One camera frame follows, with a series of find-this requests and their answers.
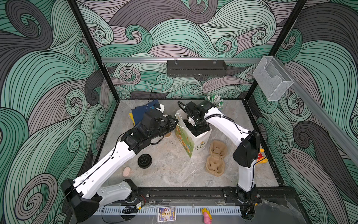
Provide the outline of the white green paper takeout bag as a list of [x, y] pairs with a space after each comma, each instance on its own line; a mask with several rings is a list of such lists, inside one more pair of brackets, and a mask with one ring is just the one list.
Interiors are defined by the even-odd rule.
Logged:
[[194, 155], [198, 154], [206, 147], [209, 137], [212, 133], [212, 128], [209, 128], [207, 132], [195, 136], [189, 130], [189, 127], [191, 127], [192, 125], [185, 124], [185, 120], [183, 120], [185, 116], [186, 114], [181, 109], [176, 112], [175, 118], [179, 122], [175, 129], [175, 135], [183, 146], [185, 152], [190, 158], [192, 158]]

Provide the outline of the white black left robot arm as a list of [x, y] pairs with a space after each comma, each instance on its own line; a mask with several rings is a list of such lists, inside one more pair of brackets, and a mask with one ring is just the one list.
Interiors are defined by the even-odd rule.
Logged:
[[175, 130], [178, 119], [165, 116], [159, 109], [149, 109], [133, 128], [119, 135], [114, 148], [91, 169], [79, 177], [61, 183], [64, 198], [77, 222], [89, 219], [105, 203], [127, 200], [135, 190], [129, 179], [120, 185], [103, 188], [102, 185], [127, 161], [151, 144]]

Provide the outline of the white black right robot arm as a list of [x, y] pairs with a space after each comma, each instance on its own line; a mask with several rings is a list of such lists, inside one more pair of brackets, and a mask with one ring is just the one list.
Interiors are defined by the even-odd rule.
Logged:
[[205, 100], [199, 104], [178, 102], [179, 108], [193, 120], [195, 126], [211, 124], [224, 133], [236, 146], [233, 159], [239, 165], [238, 188], [251, 192], [255, 186], [255, 164], [260, 152], [260, 136], [256, 131], [249, 131], [225, 116], [211, 102]]

